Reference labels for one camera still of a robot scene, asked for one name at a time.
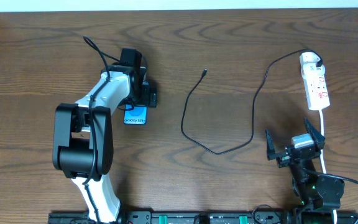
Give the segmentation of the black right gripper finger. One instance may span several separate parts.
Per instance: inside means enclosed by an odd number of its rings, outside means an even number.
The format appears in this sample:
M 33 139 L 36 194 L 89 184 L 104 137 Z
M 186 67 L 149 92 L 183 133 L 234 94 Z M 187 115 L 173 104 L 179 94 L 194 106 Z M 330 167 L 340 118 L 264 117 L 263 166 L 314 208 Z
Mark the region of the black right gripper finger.
M 277 160 L 277 159 L 281 159 L 282 155 L 280 153 L 276 153 L 275 152 L 275 147 L 274 147 L 274 143 L 273 143 L 273 139 L 270 135 L 270 132 L 268 129 L 265 130 L 265 135 L 266 135 L 266 140 L 267 140 L 267 159 L 269 161 L 271 160 Z
M 306 131 L 312 137 L 314 141 L 314 145 L 317 149 L 322 150 L 324 149 L 325 145 L 325 137 L 310 123 L 308 118 L 304 118 L 304 125 Z

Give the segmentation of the blue Galaxy smartphone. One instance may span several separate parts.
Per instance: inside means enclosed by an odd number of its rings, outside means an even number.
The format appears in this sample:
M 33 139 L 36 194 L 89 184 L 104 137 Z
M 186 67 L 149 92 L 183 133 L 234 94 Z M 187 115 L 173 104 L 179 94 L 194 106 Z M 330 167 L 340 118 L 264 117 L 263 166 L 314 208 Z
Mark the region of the blue Galaxy smartphone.
M 147 107 L 126 105 L 124 124 L 144 125 L 147 122 Z

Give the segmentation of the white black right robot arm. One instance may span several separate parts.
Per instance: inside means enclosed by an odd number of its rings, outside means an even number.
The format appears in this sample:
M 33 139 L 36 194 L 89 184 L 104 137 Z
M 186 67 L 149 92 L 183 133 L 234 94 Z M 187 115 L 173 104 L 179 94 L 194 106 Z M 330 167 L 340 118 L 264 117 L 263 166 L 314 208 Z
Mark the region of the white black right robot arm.
M 301 199 L 301 205 L 283 213 L 282 223 L 358 223 L 355 213 L 334 213 L 341 207 L 346 179 L 316 171 L 313 159 L 320 157 L 325 137 L 308 119 L 304 124 L 306 133 L 293 137 L 282 152 L 275 151 L 271 134 L 265 131 L 267 159 L 290 169 L 293 191 Z

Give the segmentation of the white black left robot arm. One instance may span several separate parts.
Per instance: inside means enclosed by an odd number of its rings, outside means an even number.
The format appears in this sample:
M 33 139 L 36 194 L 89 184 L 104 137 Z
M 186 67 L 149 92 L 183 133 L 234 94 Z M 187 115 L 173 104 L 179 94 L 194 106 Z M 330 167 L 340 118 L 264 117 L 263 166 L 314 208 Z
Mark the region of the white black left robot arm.
M 118 109 L 156 105 L 156 92 L 146 80 L 145 66 L 114 63 L 104 68 L 94 87 L 74 103 L 55 110 L 52 163 L 80 190 L 88 220 L 114 223 L 121 202 L 109 171 L 114 155 L 112 114 Z

